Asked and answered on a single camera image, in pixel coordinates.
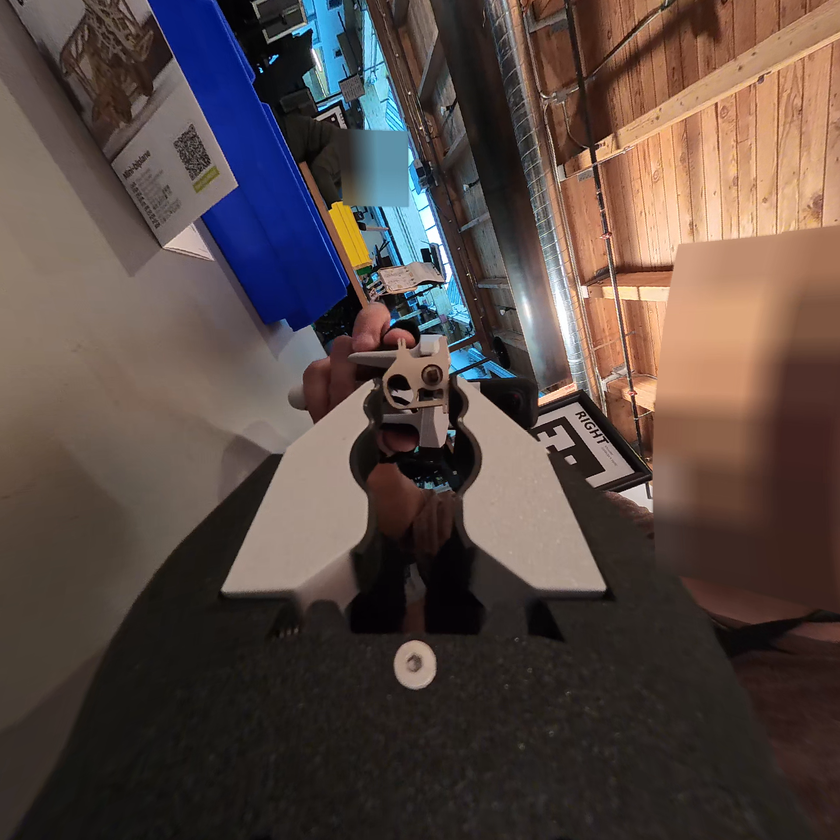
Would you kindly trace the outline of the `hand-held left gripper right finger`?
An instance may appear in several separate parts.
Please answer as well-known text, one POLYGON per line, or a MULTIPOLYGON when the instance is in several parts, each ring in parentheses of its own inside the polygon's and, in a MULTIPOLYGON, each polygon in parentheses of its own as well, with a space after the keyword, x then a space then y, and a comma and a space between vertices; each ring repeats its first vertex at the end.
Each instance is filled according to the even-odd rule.
POLYGON ((476 466, 461 495, 460 529, 480 601, 599 599, 606 583, 550 462, 526 430, 465 381, 458 430, 476 466))

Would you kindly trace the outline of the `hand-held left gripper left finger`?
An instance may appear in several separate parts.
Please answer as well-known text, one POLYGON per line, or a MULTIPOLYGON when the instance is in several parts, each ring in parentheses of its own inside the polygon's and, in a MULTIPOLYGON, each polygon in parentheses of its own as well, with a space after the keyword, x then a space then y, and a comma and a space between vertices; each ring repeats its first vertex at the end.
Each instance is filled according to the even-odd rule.
POLYGON ((229 599, 289 599, 344 610, 377 575, 369 477, 382 388, 363 383, 281 457, 222 585, 229 599))

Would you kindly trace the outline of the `biplane model kit box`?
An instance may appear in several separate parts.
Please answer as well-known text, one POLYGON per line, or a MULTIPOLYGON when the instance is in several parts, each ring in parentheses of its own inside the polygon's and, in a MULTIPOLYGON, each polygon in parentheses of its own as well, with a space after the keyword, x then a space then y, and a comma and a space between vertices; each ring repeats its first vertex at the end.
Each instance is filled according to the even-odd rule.
POLYGON ((214 259, 196 220, 238 184, 151 4, 10 5, 157 242, 214 259))

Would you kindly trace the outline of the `person's right hand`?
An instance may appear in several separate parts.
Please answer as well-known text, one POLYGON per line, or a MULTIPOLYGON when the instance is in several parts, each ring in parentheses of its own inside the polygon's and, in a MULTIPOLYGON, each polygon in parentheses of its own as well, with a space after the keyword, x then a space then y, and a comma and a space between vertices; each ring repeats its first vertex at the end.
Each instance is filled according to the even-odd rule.
MULTIPOLYGON (((363 381, 364 374, 350 360, 353 353, 395 349, 404 341, 416 344, 412 334, 392 326, 388 308, 380 302, 364 308, 356 317, 351 336, 334 340, 329 357, 309 365, 302 378, 306 406, 314 423, 341 404, 363 381)), ((377 523, 389 539, 398 541, 415 558, 430 560, 452 537, 455 496, 423 490, 405 476, 395 463, 382 462, 367 479, 377 523)))

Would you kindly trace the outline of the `pale tagged device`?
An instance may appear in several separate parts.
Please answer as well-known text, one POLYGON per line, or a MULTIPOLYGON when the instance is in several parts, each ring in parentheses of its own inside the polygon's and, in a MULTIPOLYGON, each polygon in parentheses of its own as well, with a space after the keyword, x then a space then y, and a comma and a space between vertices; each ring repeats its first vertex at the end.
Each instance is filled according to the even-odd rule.
POLYGON ((365 293, 369 301, 377 301, 385 296, 407 295, 427 287, 441 287, 445 282, 434 264, 416 261, 406 266, 375 269, 366 282, 365 293))

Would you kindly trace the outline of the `yellow plastic bin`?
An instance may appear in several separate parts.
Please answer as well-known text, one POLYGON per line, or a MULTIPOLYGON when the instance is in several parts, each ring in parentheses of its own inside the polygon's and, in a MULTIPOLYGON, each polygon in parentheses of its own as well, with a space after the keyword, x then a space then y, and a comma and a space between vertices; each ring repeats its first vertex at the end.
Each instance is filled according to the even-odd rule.
POLYGON ((373 265, 371 254, 362 237, 361 228, 353 210, 343 202, 338 201, 331 205, 329 215, 350 259, 353 270, 370 270, 373 265))

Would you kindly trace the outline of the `blue plastic bin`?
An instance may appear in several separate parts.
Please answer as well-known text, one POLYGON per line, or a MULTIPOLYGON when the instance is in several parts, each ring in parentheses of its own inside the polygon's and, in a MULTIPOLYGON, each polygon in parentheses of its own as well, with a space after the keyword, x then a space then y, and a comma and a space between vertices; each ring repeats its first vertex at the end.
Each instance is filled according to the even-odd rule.
POLYGON ((216 2, 150 6, 237 182, 203 222, 262 322, 306 328, 349 278, 256 75, 216 2))

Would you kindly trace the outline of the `silver ventilation duct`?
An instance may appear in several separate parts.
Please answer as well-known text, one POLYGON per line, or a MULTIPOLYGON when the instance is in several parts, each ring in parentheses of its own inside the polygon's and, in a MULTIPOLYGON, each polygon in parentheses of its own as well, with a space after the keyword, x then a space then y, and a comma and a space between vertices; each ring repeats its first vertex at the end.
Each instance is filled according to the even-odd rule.
POLYGON ((543 308, 551 327, 560 333, 569 370, 549 383, 553 385, 568 377, 577 389, 596 400, 601 393, 600 381, 579 285, 570 273, 571 252, 559 177, 524 13, 519 2, 485 2, 485 9, 539 241, 543 285, 549 295, 549 304, 543 308))

